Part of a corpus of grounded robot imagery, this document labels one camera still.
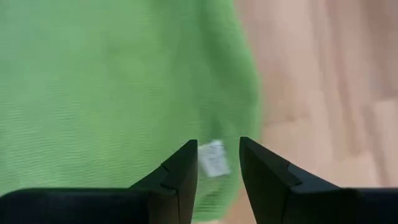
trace fabric label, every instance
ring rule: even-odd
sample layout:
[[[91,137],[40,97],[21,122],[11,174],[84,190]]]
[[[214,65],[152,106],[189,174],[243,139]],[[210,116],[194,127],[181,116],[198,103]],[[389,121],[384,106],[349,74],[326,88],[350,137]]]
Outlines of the fabric label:
[[[220,140],[199,146],[198,158],[208,177],[218,177],[231,173],[225,157],[224,145]]]

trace green fabric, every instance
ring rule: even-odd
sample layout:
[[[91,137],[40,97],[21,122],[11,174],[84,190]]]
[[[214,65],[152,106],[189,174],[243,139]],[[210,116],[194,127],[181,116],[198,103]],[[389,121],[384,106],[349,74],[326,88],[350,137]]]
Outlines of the green fabric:
[[[259,94],[230,0],[0,1],[0,195],[128,187],[189,139],[224,141],[200,170],[194,221],[239,188],[238,141]]]

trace floor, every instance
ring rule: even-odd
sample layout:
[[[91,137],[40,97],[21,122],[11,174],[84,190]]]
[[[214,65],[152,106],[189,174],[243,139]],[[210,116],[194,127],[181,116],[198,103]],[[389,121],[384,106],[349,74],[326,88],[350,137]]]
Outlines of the floor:
[[[340,186],[398,185],[398,1],[236,5],[262,77],[263,145]],[[245,190],[225,222],[255,223]]]

